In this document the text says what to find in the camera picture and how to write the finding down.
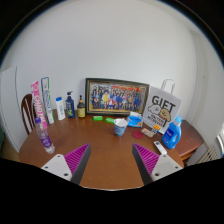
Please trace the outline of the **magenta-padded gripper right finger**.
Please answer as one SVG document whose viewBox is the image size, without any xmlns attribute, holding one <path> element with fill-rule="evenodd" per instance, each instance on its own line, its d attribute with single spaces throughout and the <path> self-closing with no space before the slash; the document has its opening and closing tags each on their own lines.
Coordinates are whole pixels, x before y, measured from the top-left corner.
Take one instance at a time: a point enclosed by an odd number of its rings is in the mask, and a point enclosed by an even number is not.
<svg viewBox="0 0 224 224">
<path fill-rule="evenodd" d="M 160 154 L 134 144 L 132 154 L 145 185 L 164 178 L 182 169 L 168 154 Z"/>
</svg>

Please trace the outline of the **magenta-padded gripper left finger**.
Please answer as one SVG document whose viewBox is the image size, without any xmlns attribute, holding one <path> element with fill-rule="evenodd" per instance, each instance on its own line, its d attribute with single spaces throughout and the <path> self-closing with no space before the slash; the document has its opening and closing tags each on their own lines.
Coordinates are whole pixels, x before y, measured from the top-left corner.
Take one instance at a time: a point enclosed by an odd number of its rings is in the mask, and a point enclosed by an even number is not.
<svg viewBox="0 0 224 224">
<path fill-rule="evenodd" d="M 79 185 L 90 155 L 91 144 L 87 143 L 66 155 L 56 154 L 42 169 Z"/>
</svg>

